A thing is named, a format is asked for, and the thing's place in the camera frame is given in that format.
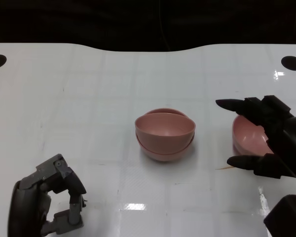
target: stacked bowls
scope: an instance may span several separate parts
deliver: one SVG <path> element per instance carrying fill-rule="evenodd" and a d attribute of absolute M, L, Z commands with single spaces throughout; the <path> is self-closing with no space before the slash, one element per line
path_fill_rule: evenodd
<path fill-rule="evenodd" d="M 195 134 L 195 123 L 173 109 L 150 111 L 135 121 L 135 127 L 143 152 L 158 161 L 182 158 Z"/>

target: pink bowl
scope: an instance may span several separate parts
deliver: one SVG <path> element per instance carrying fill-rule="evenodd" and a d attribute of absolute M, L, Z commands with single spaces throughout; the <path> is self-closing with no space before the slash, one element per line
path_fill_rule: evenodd
<path fill-rule="evenodd" d="M 190 141 L 190 143 L 188 144 L 187 147 L 185 147 L 183 150 L 174 153 L 174 154 L 169 154 L 169 155 L 163 155 L 163 154 L 157 154 L 154 152 L 151 152 L 149 150 L 147 150 L 139 141 L 138 136 L 136 135 L 137 141 L 142 149 L 142 151 L 151 159 L 155 159 L 157 161 L 174 161 L 177 159 L 181 159 L 184 154 L 188 151 L 188 149 L 190 148 L 192 141 L 194 140 L 194 136 L 192 137 L 192 140 Z"/>
<path fill-rule="evenodd" d="M 233 121 L 232 141 L 241 155 L 272 154 L 272 150 L 267 146 L 267 140 L 262 126 L 255 126 L 243 116 L 237 116 Z"/>
<path fill-rule="evenodd" d="M 174 154 L 191 142 L 195 123 L 187 117 L 154 113 L 139 117 L 135 121 L 136 134 L 141 144 L 157 154 Z"/>
<path fill-rule="evenodd" d="M 155 110 L 151 110 L 147 113 L 145 113 L 145 115 L 148 114 L 154 114 L 154 113 L 169 113 L 169 114 L 177 114 L 177 115 L 182 115 L 188 118 L 188 116 L 186 116 L 185 114 L 183 114 L 181 111 L 175 110 L 175 109 L 170 109 L 170 108 L 160 108 L 160 109 L 155 109 Z"/>

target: table surface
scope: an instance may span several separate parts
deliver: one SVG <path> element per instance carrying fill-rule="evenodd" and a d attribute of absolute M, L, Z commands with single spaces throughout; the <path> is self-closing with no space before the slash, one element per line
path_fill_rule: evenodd
<path fill-rule="evenodd" d="M 274 94 L 296 115 L 296 45 L 209 45 L 180 52 L 110 52 L 74 44 L 0 44 L 0 236 L 16 181 L 61 153 L 86 187 L 82 229 L 64 237 L 266 237 L 270 209 L 296 179 L 223 169 L 236 113 L 216 99 Z M 134 121 L 162 107 L 196 123 L 175 163 L 148 159 Z M 48 219 L 68 209 L 52 196 Z"/>

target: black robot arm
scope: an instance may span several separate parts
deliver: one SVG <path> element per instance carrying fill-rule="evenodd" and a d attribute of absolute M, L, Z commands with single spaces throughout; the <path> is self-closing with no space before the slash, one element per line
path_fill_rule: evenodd
<path fill-rule="evenodd" d="M 255 125 L 261 125 L 268 137 L 267 144 L 274 154 L 235 156 L 227 163 L 255 175 L 280 178 L 296 177 L 296 117 L 290 108 L 274 95 L 245 100 L 225 99 L 216 103 L 243 115 Z M 273 237 L 296 236 L 296 195 L 288 195 L 273 208 L 264 223 Z"/>

